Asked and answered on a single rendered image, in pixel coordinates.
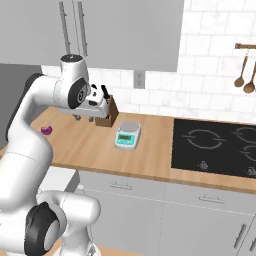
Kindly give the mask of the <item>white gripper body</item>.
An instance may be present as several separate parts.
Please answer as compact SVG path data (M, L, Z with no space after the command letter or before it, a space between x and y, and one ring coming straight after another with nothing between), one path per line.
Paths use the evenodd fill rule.
M100 103L85 100L79 107L73 110L68 109L67 112L79 116L105 118L108 116L108 104L105 99Z

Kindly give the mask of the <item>white open drawer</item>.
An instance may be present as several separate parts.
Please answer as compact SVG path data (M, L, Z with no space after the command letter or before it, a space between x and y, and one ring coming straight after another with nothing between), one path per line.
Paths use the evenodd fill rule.
M52 200L60 203L68 194L75 192L79 183L77 170L50 166L39 186L37 202Z

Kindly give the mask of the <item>grey drawer front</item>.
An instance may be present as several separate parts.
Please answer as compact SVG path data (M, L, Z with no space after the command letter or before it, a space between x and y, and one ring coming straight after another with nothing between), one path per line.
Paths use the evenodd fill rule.
M165 199L168 202L236 213L256 214L256 195L173 183L167 183L165 187ZM225 204L200 201L199 196L204 195L211 198L218 197L225 200Z
M90 171L80 171L79 175L86 192L99 192L111 196L115 195L155 201L164 199L165 184L162 182ZM130 191L111 188L109 184L114 182L120 184L128 183L133 189Z

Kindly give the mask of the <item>brown wooden knife block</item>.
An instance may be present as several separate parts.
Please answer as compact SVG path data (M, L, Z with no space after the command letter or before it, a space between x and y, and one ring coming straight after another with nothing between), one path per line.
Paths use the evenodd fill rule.
M95 118L95 124L100 127L112 127L118 114L118 108L116 106L113 96L107 100L108 102L108 116L106 118Z

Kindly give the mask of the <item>white teal kitchen scale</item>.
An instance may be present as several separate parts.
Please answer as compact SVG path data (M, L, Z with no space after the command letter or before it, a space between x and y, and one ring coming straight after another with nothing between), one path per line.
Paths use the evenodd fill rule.
M121 150L135 150L141 135L141 125L137 122L121 122L116 132L115 147Z

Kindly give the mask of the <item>dark grey tall cabinet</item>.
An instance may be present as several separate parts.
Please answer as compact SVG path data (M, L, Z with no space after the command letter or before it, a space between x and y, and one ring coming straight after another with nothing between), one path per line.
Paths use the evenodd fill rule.
M39 65L0 63L0 150L7 144L6 127L22 95L26 80L32 74L41 72Z

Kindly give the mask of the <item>grey base cupboard door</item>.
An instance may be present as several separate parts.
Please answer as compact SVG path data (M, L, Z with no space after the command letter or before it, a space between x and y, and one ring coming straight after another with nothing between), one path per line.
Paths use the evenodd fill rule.
M165 203L159 256L237 256L253 215ZM241 229L246 230L235 249Z
M248 231L244 246L245 256L256 256L256 217Z
M91 226L97 246L158 256L161 202L93 190L85 194L101 204L100 217Z

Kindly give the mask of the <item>black hob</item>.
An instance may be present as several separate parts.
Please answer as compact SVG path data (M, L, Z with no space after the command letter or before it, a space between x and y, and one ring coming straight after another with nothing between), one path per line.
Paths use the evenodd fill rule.
M256 170L256 126L175 119L171 167L256 179L248 174Z

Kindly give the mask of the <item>wooden hanging spoon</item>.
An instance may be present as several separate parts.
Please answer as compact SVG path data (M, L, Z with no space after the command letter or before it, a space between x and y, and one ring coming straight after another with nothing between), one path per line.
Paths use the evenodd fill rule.
M240 76L234 82L234 85L236 87L241 87L244 84L243 73L244 73L244 69L245 69L247 60L248 60L248 56L245 56L243 64L242 64L242 70L241 70Z
M243 88L244 92L247 94L252 93L255 90L255 85L254 85L255 75L256 75L256 63L254 64L254 70L253 70L253 74L252 74L250 82L247 83Z

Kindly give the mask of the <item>grey wall outlet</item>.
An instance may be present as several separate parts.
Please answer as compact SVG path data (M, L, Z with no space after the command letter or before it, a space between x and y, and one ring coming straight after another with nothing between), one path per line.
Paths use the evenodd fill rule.
M135 89L145 88L145 71L144 70L134 71L134 88Z

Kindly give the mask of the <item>grey wall cupboard door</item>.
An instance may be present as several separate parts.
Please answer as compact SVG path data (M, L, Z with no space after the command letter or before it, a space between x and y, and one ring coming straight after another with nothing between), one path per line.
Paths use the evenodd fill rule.
M66 55L59 2L71 53L78 53L72 0L0 0L0 63L57 66Z
M177 70L184 0L78 1L90 68Z

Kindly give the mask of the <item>wooden wall rail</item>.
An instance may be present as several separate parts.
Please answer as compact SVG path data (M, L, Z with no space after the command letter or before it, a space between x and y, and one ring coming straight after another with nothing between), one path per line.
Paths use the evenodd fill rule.
M242 44L242 43L236 43L235 49L255 49L256 50L256 44Z

